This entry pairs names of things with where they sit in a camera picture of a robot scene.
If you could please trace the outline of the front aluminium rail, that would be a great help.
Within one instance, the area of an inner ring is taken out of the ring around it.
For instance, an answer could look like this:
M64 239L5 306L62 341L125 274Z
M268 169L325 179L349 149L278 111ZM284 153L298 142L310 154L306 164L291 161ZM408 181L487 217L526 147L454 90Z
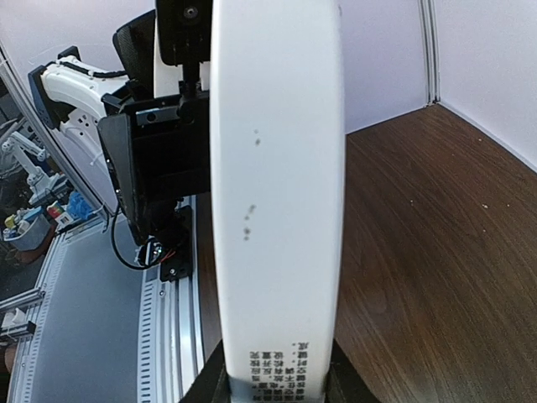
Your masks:
M123 217L56 235L1 299L4 402L177 402L205 364L197 274L136 271Z

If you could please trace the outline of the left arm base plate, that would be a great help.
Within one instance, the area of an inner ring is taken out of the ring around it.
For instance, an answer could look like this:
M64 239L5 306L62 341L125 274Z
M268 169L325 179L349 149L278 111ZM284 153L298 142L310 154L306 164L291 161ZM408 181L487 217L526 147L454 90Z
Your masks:
M193 209L183 200L156 203L149 211L149 235L138 249L140 266L159 266L159 278L171 282L193 272Z

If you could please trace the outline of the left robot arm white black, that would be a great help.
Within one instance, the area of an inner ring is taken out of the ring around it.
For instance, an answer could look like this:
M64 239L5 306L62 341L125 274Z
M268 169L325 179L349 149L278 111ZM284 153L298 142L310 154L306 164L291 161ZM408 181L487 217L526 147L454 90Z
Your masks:
M113 35L121 70L83 63L73 46L29 74L46 126L64 128L74 111L96 119L98 164L140 245L182 244L178 201L211 187L212 11L210 1L158 1Z

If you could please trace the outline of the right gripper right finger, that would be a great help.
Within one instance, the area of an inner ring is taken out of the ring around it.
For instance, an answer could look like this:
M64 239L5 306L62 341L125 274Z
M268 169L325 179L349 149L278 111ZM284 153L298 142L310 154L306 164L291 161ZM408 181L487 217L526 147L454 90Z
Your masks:
M368 388L336 339L333 340L326 398L329 403L380 403L381 400Z

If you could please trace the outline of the right aluminium frame post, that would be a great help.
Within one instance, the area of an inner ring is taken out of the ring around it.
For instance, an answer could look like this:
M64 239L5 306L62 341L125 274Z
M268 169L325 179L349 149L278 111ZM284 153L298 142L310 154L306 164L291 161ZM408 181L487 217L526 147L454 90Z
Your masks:
M427 104L436 104L441 100L440 63L438 32L436 26L435 2L419 0L420 19L424 43L425 70L427 77Z

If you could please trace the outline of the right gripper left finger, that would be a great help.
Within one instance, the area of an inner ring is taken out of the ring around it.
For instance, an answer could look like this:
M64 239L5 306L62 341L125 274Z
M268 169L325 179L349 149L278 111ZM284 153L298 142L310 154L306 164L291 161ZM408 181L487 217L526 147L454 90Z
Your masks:
M217 344L180 403L228 403L231 391L225 364L223 341Z

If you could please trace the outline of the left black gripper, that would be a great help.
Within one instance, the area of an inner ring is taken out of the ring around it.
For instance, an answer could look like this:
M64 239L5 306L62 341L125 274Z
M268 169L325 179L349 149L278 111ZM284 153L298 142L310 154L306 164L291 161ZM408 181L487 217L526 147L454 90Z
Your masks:
M178 243L177 202L211 187L209 92L151 98L128 82L102 103L98 136L134 241Z

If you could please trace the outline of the white remote control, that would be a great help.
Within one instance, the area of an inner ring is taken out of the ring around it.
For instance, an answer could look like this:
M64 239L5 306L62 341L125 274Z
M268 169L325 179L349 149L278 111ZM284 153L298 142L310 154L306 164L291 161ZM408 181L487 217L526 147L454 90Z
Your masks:
M234 402L326 398L345 182L334 1L217 1L211 206Z

